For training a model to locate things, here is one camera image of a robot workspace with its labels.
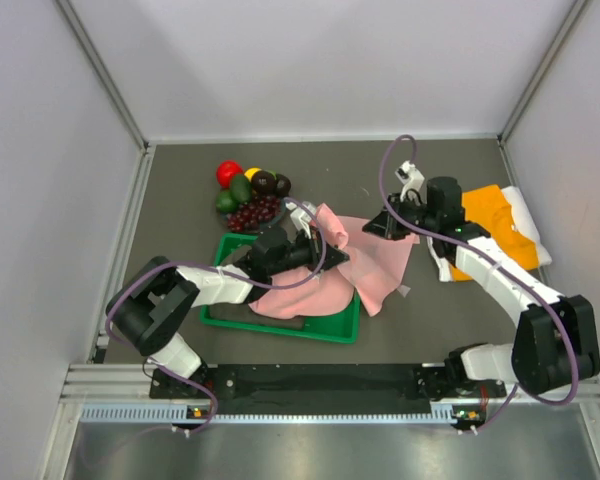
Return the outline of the pink plastic bag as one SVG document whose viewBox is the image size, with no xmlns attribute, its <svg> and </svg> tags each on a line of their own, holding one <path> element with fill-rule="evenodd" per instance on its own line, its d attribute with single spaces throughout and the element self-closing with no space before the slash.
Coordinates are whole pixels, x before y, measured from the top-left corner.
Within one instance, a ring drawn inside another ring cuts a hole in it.
<svg viewBox="0 0 600 480">
<path fill-rule="evenodd" d="M 317 219 L 329 245 L 349 260 L 320 275 L 315 305 L 320 315 L 338 313 L 358 295 L 369 316 L 377 315 L 385 299 L 403 286 L 403 277 L 419 237 L 385 240 L 365 233 L 365 219 L 338 216 L 326 204 L 317 208 Z"/>
</svg>

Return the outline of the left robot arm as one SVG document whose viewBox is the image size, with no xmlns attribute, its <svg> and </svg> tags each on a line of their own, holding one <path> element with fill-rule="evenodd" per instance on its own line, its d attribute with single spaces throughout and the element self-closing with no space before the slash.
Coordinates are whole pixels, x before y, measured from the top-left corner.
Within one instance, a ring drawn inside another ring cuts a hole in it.
<svg viewBox="0 0 600 480">
<path fill-rule="evenodd" d="M 308 268 L 305 279 L 290 285 L 296 288 L 348 260 L 315 227 L 293 241 L 282 228 L 267 229 L 242 257 L 224 266 L 177 265 L 158 256 L 109 301 L 106 328 L 115 327 L 138 353 L 169 372 L 183 395 L 196 396 L 206 387 L 204 361 L 178 333 L 191 309 L 252 303 L 278 288 L 277 274 Z"/>
</svg>

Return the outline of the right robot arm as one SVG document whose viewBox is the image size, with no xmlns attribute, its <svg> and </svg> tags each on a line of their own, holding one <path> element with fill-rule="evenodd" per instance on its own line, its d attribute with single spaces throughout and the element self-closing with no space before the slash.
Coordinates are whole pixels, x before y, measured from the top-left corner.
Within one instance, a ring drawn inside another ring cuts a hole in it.
<svg viewBox="0 0 600 480">
<path fill-rule="evenodd" d="M 567 297 L 538 281 L 509 257 L 491 234 L 465 217 L 462 189 L 452 177 L 435 177 L 426 194 L 389 195 L 363 231 L 385 240 L 415 233 L 433 244 L 435 255 L 468 275 L 513 321 L 510 344 L 476 344 L 452 351 L 445 361 L 447 384 L 467 396 L 483 380 L 516 382 L 541 394 L 597 376 L 600 352 L 592 304 Z"/>
</svg>

